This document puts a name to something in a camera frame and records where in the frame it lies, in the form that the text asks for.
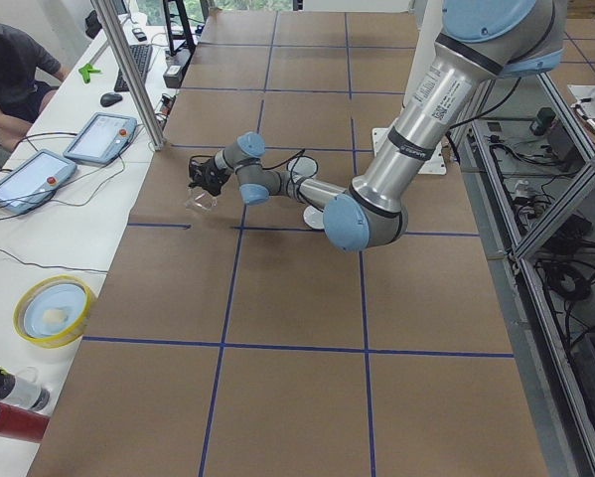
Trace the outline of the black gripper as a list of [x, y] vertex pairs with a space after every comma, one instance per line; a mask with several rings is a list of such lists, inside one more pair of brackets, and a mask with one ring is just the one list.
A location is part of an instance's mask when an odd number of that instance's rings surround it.
[[220, 195], [229, 177], [230, 173], [225, 169], [220, 169], [215, 160], [211, 159], [197, 166], [197, 177], [190, 179], [188, 187], [204, 190], [211, 195]]

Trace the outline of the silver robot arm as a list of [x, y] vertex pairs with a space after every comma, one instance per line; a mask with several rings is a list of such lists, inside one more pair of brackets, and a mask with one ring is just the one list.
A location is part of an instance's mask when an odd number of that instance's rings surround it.
[[191, 188], [214, 197], [230, 177], [243, 202], [285, 196], [323, 213], [328, 240], [344, 251], [392, 243], [407, 227], [402, 194], [455, 124], [479, 85], [553, 70], [563, 51], [565, 1], [444, 1], [435, 57], [364, 174], [347, 188], [266, 169], [262, 137], [239, 136], [204, 163], [190, 161]]

